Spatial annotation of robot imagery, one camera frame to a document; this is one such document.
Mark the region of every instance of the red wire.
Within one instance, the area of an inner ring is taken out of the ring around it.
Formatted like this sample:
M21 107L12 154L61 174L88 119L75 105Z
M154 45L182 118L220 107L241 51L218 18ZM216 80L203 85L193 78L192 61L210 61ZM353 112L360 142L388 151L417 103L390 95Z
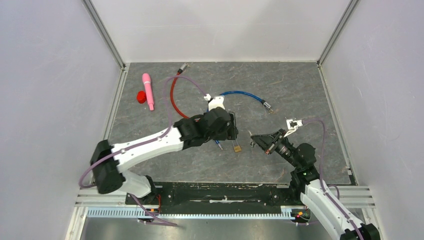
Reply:
M177 83L177 79L178 79L178 77L176 77L176 78L174 78L173 79L173 81L172 81L172 85L171 85L171 91L170 91L170 93L169 93L169 97L171 98L171 103L172 103L172 106L173 106L173 108L175 109L175 111L181 116L181 117L183 117L183 118L185 118L185 119L188 119L189 117L188 116L186 116L183 112L181 112L179 109L178 109L178 107L177 107L177 105L175 104L175 102L174 102L174 88L175 88L175 84Z

